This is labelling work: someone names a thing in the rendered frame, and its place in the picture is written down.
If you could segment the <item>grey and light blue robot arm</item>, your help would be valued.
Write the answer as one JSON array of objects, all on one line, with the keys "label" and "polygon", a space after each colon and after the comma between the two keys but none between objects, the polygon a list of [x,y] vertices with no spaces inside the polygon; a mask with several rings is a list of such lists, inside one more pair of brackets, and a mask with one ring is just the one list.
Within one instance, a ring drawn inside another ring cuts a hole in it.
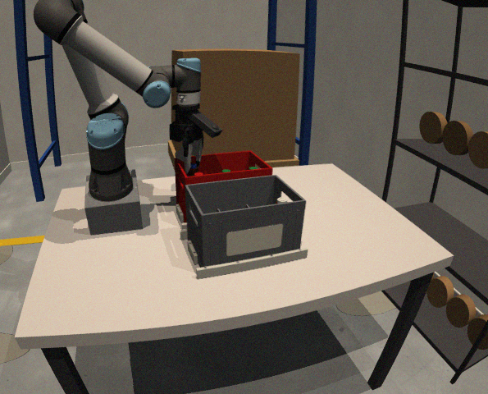
[{"label": "grey and light blue robot arm", "polygon": [[87,25],[83,0],[38,0],[34,22],[62,45],[89,104],[89,193],[104,202],[126,197],[133,189],[125,162],[129,113],[118,95],[111,92],[103,70],[141,95],[151,108],[164,106],[175,87],[177,104],[191,107],[200,103],[201,61],[183,58],[176,65],[148,68]]}]

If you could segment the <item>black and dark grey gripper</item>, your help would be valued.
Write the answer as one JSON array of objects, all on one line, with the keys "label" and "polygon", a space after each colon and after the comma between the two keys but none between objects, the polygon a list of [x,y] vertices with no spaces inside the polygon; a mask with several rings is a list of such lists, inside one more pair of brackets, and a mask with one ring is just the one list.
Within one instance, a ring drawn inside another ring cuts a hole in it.
[{"label": "black and dark grey gripper", "polygon": [[176,110],[176,121],[170,124],[170,140],[183,141],[181,149],[175,152],[175,157],[184,162],[186,174],[191,168],[191,154],[196,157],[197,167],[199,167],[202,157],[203,130],[187,118],[190,111],[197,109],[199,109],[199,104],[191,107],[182,107],[179,104],[172,106],[172,110]]}]

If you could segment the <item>blue bottle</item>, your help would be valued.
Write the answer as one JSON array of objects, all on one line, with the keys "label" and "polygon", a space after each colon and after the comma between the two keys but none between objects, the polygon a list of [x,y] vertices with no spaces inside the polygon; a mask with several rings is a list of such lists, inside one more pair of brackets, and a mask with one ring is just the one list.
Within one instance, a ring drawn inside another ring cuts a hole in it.
[{"label": "blue bottle", "polygon": [[187,176],[194,176],[194,174],[196,172],[198,172],[197,164],[196,163],[191,163],[190,165],[191,165],[191,168],[190,168],[189,173],[188,173]]}]

